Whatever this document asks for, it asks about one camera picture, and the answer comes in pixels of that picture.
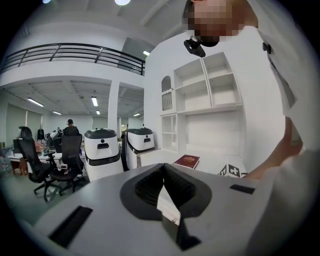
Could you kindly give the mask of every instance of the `man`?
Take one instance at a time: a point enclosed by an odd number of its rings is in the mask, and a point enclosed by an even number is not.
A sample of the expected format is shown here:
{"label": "man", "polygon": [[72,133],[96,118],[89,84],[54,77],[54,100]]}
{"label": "man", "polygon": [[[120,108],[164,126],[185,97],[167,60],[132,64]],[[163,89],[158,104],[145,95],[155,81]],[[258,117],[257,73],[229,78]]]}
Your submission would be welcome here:
{"label": "man", "polygon": [[78,136],[80,135],[79,130],[76,126],[74,126],[74,121],[69,119],[66,123],[68,127],[63,129],[63,135],[65,136]]}
{"label": "man", "polygon": [[[297,99],[302,94],[301,85],[306,83],[313,87],[311,97],[314,98],[319,92],[319,78],[308,70],[312,66],[317,67],[318,62],[312,57],[315,53],[309,42],[292,17],[288,13],[285,15],[284,8],[272,0],[190,0],[187,5],[188,13],[184,17],[187,16],[188,27],[204,41],[217,40],[218,43],[220,37],[237,36],[245,26],[257,28],[264,41],[263,50],[267,52],[278,81],[283,114],[286,116],[285,133],[268,159],[246,178],[259,180],[267,169],[278,167],[289,157],[298,155],[303,146],[300,136],[305,138],[308,148],[318,149],[319,140],[311,141],[311,135],[301,129],[310,119],[297,117],[296,109],[293,110],[299,100],[300,103],[304,100],[305,104],[312,105],[314,109],[310,107],[311,111],[319,109],[318,104],[311,103],[315,101],[313,99],[308,101],[302,96]],[[295,124],[302,134],[298,133]],[[313,131],[320,127],[319,122],[314,121],[308,125]]]}

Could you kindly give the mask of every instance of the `black railing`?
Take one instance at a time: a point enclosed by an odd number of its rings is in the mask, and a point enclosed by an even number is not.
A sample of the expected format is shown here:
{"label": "black railing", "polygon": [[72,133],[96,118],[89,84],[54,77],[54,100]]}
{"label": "black railing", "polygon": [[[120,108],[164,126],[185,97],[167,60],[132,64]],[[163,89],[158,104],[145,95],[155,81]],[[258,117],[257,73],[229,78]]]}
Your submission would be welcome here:
{"label": "black railing", "polygon": [[144,75],[145,61],[125,52],[85,43],[50,43],[6,56],[1,72],[36,62],[81,61],[117,67]]}

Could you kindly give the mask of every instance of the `fluorescent light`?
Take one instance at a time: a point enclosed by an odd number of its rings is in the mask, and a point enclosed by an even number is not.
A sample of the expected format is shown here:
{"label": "fluorescent light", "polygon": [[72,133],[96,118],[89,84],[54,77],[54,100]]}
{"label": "fluorescent light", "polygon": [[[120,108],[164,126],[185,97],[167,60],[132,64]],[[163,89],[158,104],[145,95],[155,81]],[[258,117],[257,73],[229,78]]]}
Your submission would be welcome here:
{"label": "fluorescent light", "polygon": [[28,101],[30,101],[30,102],[32,102],[32,103],[34,103],[34,104],[36,104],[36,105],[38,105],[38,106],[40,106],[40,107],[44,107],[44,105],[42,105],[41,103],[35,101],[35,100],[32,99],[32,98],[28,98]]}
{"label": "fluorescent light", "polygon": [[118,6],[125,6],[130,3],[131,0],[114,0]]}
{"label": "fluorescent light", "polygon": [[96,97],[91,97],[92,103],[95,107],[98,107],[98,101]]}

